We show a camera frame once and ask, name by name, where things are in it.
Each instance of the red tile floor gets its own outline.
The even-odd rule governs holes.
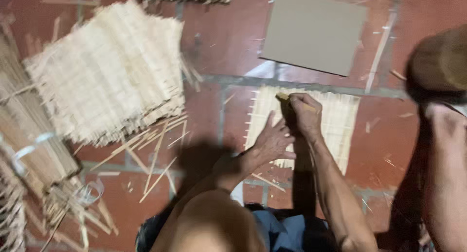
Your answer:
[[[124,0],[102,0],[102,4],[115,1]],[[273,6],[270,0],[233,0],[229,5],[211,6],[173,2],[162,2],[159,6],[151,4],[151,13],[177,16],[184,21],[182,51],[206,77],[199,93],[185,85],[187,130],[190,131],[186,143],[196,146],[181,150],[180,145],[175,144],[167,149],[166,146],[182,133],[180,127],[169,131],[156,163],[156,176],[173,157],[179,156],[171,174],[180,194],[208,169],[194,164],[214,162],[226,151],[242,151],[247,129],[245,122],[249,120],[247,113],[251,111],[250,98],[252,91],[261,84],[363,95],[345,178],[361,199],[362,210],[373,231],[388,230],[393,196],[404,178],[418,130],[417,106],[405,95],[403,83],[388,74],[388,70],[394,68],[403,73],[407,56],[417,42],[430,34],[465,23],[467,0],[340,1],[368,8],[367,22],[361,33],[362,45],[355,53],[354,65],[347,78],[258,58],[268,13]],[[383,31],[390,11],[398,13],[398,20],[383,52],[371,96],[364,95],[363,88],[382,35],[378,32]],[[39,52],[41,44],[50,41],[56,17],[61,18],[59,37],[62,37],[79,19],[92,17],[92,8],[40,4],[40,0],[0,0],[0,13],[0,21],[11,24],[10,30],[20,55],[26,58]],[[38,47],[28,47],[27,40],[38,43]],[[369,133],[366,132],[367,122],[374,124]],[[88,168],[116,147],[117,144],[81,149],[77,157],[84,167],[82,181],[96,179],[96,172],[89,172]],[[146,165],[152,160],[154,147],[155,143],[137,152]],[[131,157],[123,153],[97,171],[121,171],[119,176],[101,177],[105,186],[103,199],[120,235],[107,235],[94,229],[99,237],[90,237],[91,251],[132,251],[139,225],[159,213],[175,194],[167,178],[163,177],[140,204],[147,177]],[[182,184],[183,171],[193,173],[194,177]],[[278,182],[286,192],[250,176],[243,187],[245,201],[274,208],[292,207],[293,171],[264,165],[256,173]],[[319,207],[317,216],[323,217]],[[68,221],[61,226],[63,231],[77,232],[76,223]],[[45,237],[31,224],[27,225],[27,232],[29,250],[38,250]],[[71,236],[79,242],[77,234]],[[70,249],[52,242],[48,250]]]

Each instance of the bamboo strip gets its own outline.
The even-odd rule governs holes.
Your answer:
[[[175,187],[174,181],[172,180],[170,170],[167,170],[165,172],[165,175],[167,176],[167,179],[169,179],[169,185],[171,186],[172,192],[174,192],[174,195],[177,195],[177,188]]]
[[[182,140],[182,139],[185,137],[185,135],[187,135],[187,134],[189,134],[189,133],[190,133],[190,131],[188,131],[188,132],[184,133],[182,136],[178,137],[175,141],[171,142],[171,143],[167,146],[167,148],[170,148],[174,143],[176,143],[176,142]]]
[[[102,216],[107,222],[107,225],[109,225],[109,227],[114,230],[115,235],[118,236],[119,231],[117,229],[117,226],[114,223],[114,219],[112,219],[112,217],[110,216],[109,209],[107,208],[106,203],[102,199],[99,200],[99,203],[97,204],[97,208],[102,213]]]
[[[150,129],[147,129],[145,131],[143,131],[142,133],[136,135],[135,137],[131,138],[131,140],[128,141],[128,144],[133,144],[134,142],[136,142],[138,140],[139,137],[141,137],[142,135],[146,134],[147,132],[149,132]],[[127,145],[122,145],[120,146],[119,148],[117,148],[116,150],[114,150],[112,152],[111,155],[109,155],[107,158],[105,158],[103,161],[101,161],[100,163],[96,164],[95,166],[93,166],[90,171],[94,171],[97,167],[103,165],[104,163],[106,163],[108,160],[114,158],[117,154],[119,154],[121,151],[125,150],[125,148],[127,147]]]
[[[76,250],[77,252],[88,252],[87,249],[83,249],[80,247],[75,241],[73,241],[71,238],[63,234],[62,232],[55,232],[54,239],[58,242],[64,242],[67,245],[69,245],[72,249]]]
[[[170,127],[167,128],[167,130],[172,130],[174,129],[175,127],[177,127],[178,125],[180,124],[183,124],[184,122],[178,122]],[[145,144],[141,145],[139,148],[138,148],[138,151],[143,149],[144,147],[146,147],[148,144],[152,143],[153,141],[155,141],[157,138],[159,138],[160,136],[162,135],[162,133],[159,133],[158,135],[156,135],[154,138],[150,139],[149,141],[147,141]]]
[[[256,178],[258,178],[258,179],[260,179],[260,180],[262,180],[262,181],[264,181],[264,182],[266,182],[266,183],[268,183],[268,184],[270,184],[270,185],[272,185],[272,186],[274,186],[275,188],[277,188],[277,189],[279,189],[279,190],[281,190],[282,192],[285,193],[285,189],[283,189],[282,187],[280,187],[280,186],[278,186],[278,185],[272,183],[271,181],[266,180],[265,178],[260,177],[259,175],[255,174],[255,173],[252,173],[251,175],[254,176],[254,177],[256,177]]]
[[[60,16],[58,16],[55,21],[54,21],[54,30],[52,33],[52,40],[50,40],[51,43],[54,43],[55,41],[58,40],[58,29],[60,28]]]
[[[81,144],[81,145],[78,147],[78,149],[76,149],[76,151],[73,153],[73,156],[75,156],[75,155],[79,152],[79,150],[81,150],[81,148],[82,148],[83,146],[85,146],[85,144]]]
[[[84,5],[99,6],[100,2],[90,0],[41,0],[43,4],[65,4],[65,5]]]
[[[164,169],[164,171],[161,173],[161,175],[157,178],[157,180],[154,182],[154,184],[151,186],[151,188],[149,188],[149,190],[144,194],[144,196],[141,198],[140,200],[140,204],[141,202],[144,201],[144,199],[146,199],[146,197],[149,195],[149,193],[152,191],[152,189],[154,189],[155,185],[157,183],[159,183],[159,180],[164,176],[165,172],[167,172],[167,170],[172,166],[172,164],[175,162],[175,160],[177,159],[177,157],[175,157],[171,163],[169,163],[169,165],[167,165],[167,167]]]
[[[389,14],[388,22],[386,23],[386,27],[381,36],[381,40],[378,45],[375,59],[373,60],[373,64],[371,65],[370,74],[368,75],[367,85],[365,86],[365,94],[370,93],[371,85],[373,84],[375,74],[377,73],[377,70],[378,70],[378,64],[381,60],[382,52],[384,50],[384,47],[386,47],[386,43],[388,42],[389,34],[391,33],[391,29],[392,29],[392,26],[394,25],[396,17],[397,17],[397,14],[395,12],[391,12]]]
[[[63,211],[63,214],[60,216],[60,219],[58,220],[57,224],[55,225],[53,231],[50,233],[50,237],[47,239],[47,241],[45,242],[44,246],[41,248],[41,250],[39,252],[44,252],[44,250],[47,248],[47,246],[49,245],[50,241],[52,240],[52,238],[54,237],[55,235],[55,232],[57,231],[58,227],[60,226],[60,224],[62,223],[63,219],[65,218],[65,215],[67,213],[67,210],[68,208],[65,208],[65,210]]]
[[[154,170],[155,162],[157,161],[157,156],[159,155],[159,149],[161,148],[162,140],[164,139],[164,134],[165,134],[165,131],[167,130],[168,125],[169,125],[169,122],[166,122],[164,125],[164,128],[162,129],[161,137],[159,138],[159,141],[157,142],[157,145],[154,148],[154,156],[152,158],[151,168],[149,169],[148,180],[146,181],[146,185],[144,187],[143,193],[146,192],[149,186],[149,182],[151,181],[152,171]]]
[[[143,169],[144,172],[150,175],[148,167],[145,166],[141,159],[130,149],[128,144],[125,142],[125,139],[122,138],[121,143],[125,146],[126,151],[131,155],[131,157],[133,158],[133,160],[135,160],[139,167],[141,167],[141,169]]]

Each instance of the floor tile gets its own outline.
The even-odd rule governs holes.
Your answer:
[[[362,97],[346,180],[361,188],[396,189],[412,157],[417,133],[417,107],[411,100]]]
[[[223,141],[226,145],[235,147],[235,151],[241,153],[244,151],[248,132],[248,124],[253,105],[252,98],[256,94],[252,91],[258,90],[257,87],[230,86],[226,91],[224,111],[224,136]]]
[[[90,237],[90,247],[133,251],[140,225],[146,219],[160,213],[169,202],[167,177],[162,177],[142,203],[139,203],[139,200],[143,197],[146,174],[122,171],[119,176],[101,176],[100,179],[105,186],[102,198],[120,234],[107,235],[92,223],[88,223],[99,233],[98,238]],[[86,182],[91,180],[96,180],[95,174],[86,176]]]
[[[21,58],[35,55],[37,50],[52,39],[54,21],[60,17],[58,37],[69,33],[76,22],[77,6],[63,4],[44,4],[41,0],[0,0],[0,12],[7,16],[12,14],[14,22],[11,31]],[[29,49],[26,36],[30,35],[34,45]]]
[[[201,91],[196,92],[185,83],[185,110],[190,118],[187,131],[187,143],[193,144],[201,140],[217,142],[219,112],[220,112],[220,85],[218,83],[203,82]]]
[[[285,189],[285,193],[275,187],[268,189],[268,207],[276,209],[290,209],[292,204],[292,189]]]
[[[339,0],[347,3],[358,3],[366,6],[367,21],[361,30],[361,44],[356,48],[353,58],[353,67],[348,77],[330,73],[319,72],[292,65],[281,65],[279,80],[304,83],[319,83],[323,85],[336,85],[342,87],[364,88],[367,82],[371,65],[375,58],[377,47],[385,26],[391,0]]]
[[[467,0],[401,0],[394,28],[392,67],[404,73],[410,53],[423,38],[464,24]],[[398,85],[391,78],[388,86]]]
[[[262,201],[262,186],[249,185],[243,183],[243,202],[244,203],[258,203]]]
[[[184,5],[182,51],[204,74],[271,78],[271,62],[258,58],[269,0],[232,0],[228,5]]]

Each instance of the finger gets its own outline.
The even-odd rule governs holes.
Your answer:
[[[289,144],[292,144],[293,142],[295,142],[295,136],[289,135],[286,137],[286,140]]]
[[[299,113],[303,110],[303,101],[300,100],[298,96],[291,96],[290,97],[290,104],[295,112]]]
[[[285,126],[285,119],[282,118],[275,126],[274,128],[280,130]]]
[[[289,129],[289,127],[287,127],[287,126],[284,126],[284,127],[281,129],[281,132],[283,132],[284,134],[288,134],[288,133],[290,133],[290,129]]]
[[[273,111],[273,110],[269,112],[268,120],[266,121],[266,127],[265,128],[272,127],[272,120],[274,119],[274,114],[275,113],[276,112]]]
[[[295,159],[296,159],[296,154],[295,154],[294,152],[288,152],[288,151],[286,151],[286,152],[282,155],[282,158],[284,158],[284,159],[295,160]]]
[[[309,104],[311,106],[319,106],[320,103],[313,99],[309,94],[306,94],[306,93],[293,93],[293,94],[290,94],[290,101],[294,101],[294,100],[301,100],[303,103],[306,103],[306,104]]]

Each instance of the person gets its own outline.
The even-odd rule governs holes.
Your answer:
[[[378,250],[359,203],[324,142],[320,130],[322,106],[307,94],[291,94],[290,103],[296,124],[286,125],[281,120],[273,126],[270,114],[255,145],[232,160],[240,167],[236,172],[215,169],[178,201],[162,220],[152,252],[305,251],[307,240],[315,244],[307,251]],[[428,164],[425,223],[439,251],[465,251],[465,118],[436,104],[427,108],[426,116],[432,123],[435,143]],[[307,239],[305,227],[309,221],[300,215],[279,221],[268,210],[250,212],[230,199],[234,187],[260,165],[295,159],[295,153],[285,150],[295,139],[306,143],[312,162],[304,169],[312,171],[326,218],[326,222],[314,221],[311,225],[330,235]]]

